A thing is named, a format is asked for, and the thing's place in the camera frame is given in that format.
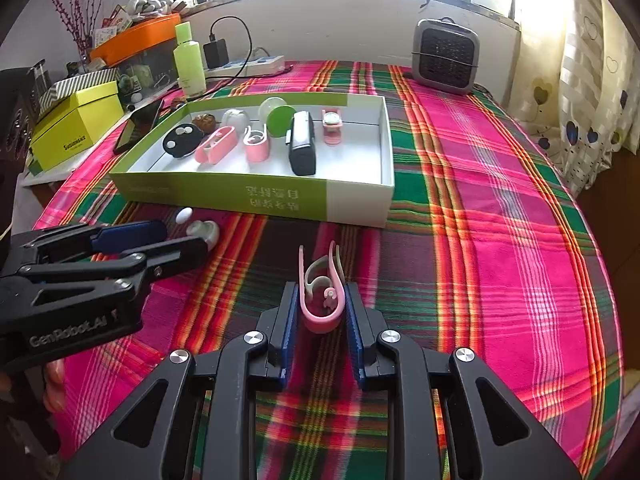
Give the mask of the person's left hand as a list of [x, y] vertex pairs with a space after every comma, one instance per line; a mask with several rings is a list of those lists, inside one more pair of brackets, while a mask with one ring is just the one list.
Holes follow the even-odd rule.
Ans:
[[[42, 396], [43, 405], [50, 413], [62, 411], [65, 405], [65, 370], [64, 361], [56, 360], [44, 368], [44, 382], [46, 388]], [[4, 400], [10, 393], [12, 380], [6, 373], [0, 374], [1, 399]]]

